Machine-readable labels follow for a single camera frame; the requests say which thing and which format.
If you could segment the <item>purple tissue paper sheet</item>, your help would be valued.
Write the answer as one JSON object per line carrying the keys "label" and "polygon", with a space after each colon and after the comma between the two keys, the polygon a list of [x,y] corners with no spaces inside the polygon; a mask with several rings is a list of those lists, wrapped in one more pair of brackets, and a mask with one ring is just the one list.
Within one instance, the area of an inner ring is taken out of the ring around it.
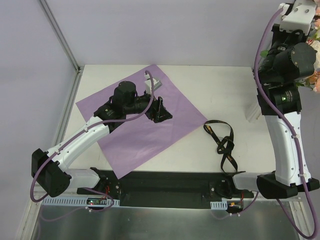
{"label": "purple tissue paper sheet", "polygon": [[[156,65],[146,68],[159,79],[155,95],[163,98],[172,119],[154,123],[145,116],[122,124],[82,153],[74,169],[96,167],[113,170],[117,177],[138,171],[202,172],[207,169],[201,151],[206,118]],[[68,128],[76,130],[109,97],[121,81],[131,81],[137,92],[145,90],[145,68],[130,65],[86,65]]]}

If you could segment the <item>pink artificial flower bunch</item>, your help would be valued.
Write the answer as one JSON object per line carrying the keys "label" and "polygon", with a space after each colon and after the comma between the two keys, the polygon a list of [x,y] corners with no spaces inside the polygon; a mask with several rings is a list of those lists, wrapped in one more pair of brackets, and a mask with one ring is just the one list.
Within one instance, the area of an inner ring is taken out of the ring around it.
{"label": "pink artificial flower bunch", "polygon": [[320,92],[320,2],[307,35],[307,46],[312,47],[312,56],[303,55],[295,49],[287,49],[275,56],[269,52],[258,68],[258,77],[262,85],[283,86],[295,83]]}

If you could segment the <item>black printed ribbon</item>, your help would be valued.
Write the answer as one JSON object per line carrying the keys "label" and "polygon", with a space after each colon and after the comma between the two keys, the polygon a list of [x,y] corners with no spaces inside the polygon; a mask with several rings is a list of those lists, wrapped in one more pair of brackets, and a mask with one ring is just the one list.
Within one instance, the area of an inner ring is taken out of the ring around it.
{"label": "black printed ribbon", "polygon": [[[211,124],[224,124],[227,125],[230,129],[229,135],[226,135],[223,138],[219,138],[216,133],[213,131],[212,127],[210,126]],[[219,155],[222,155],[221,162],[220,162],[220,169],[226,174],[227,172],[224,170],[224,164],[226,160],[231,164],[231,166],[234,169],[234,172],[238,172],[238,164],[234,157],[232,156],[232,151],[235,147],[234,144],[234,130],[231,127],[230,124],[228,124],[225,121],[221,120],[208,120],[203,124],[203,129],[207,134],[209,134],[212,139],[215,141],[217,144],[217,149],[216,152]]]}

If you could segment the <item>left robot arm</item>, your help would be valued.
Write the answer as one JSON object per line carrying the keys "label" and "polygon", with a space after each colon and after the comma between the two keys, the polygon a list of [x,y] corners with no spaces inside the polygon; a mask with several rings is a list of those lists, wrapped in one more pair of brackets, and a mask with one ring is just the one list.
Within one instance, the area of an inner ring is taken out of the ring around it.
{"label": "left robot arm", "polygon": [[133,115],[134,119],[145,115],[154,123],[172,119],[172,114],[163,105],[163,98],[154,96],[161,85],[160,80],[147,79],[143,95],[138,95],[133,82],[120,82],[109,100],[76,133],[47,151],[37,149],[32,153],[31,176],[52,198],[71,188],[89,188],[96,195],[102,194],[106,177],[94,167],[69,169],[71,163],[125,123],[128,115]]}

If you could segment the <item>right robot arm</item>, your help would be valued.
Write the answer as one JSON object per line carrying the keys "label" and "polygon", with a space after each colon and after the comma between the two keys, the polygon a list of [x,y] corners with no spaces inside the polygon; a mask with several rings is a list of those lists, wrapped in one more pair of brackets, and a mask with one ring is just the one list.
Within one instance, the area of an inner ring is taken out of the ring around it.
{"label": "right robot arm", "polygon": [[316,50],[306,43],[301,29],[271,28],[271,47],[262,64],[254,67],[258,104],[265,117],[275,157],[275,170],[237,173],[225,184],[225,192],[237,197],[243,190],[256,191],[266,199],[287,199],[320,188],[308,170],[301,133],[301,98],[298,81],[314,73]]}

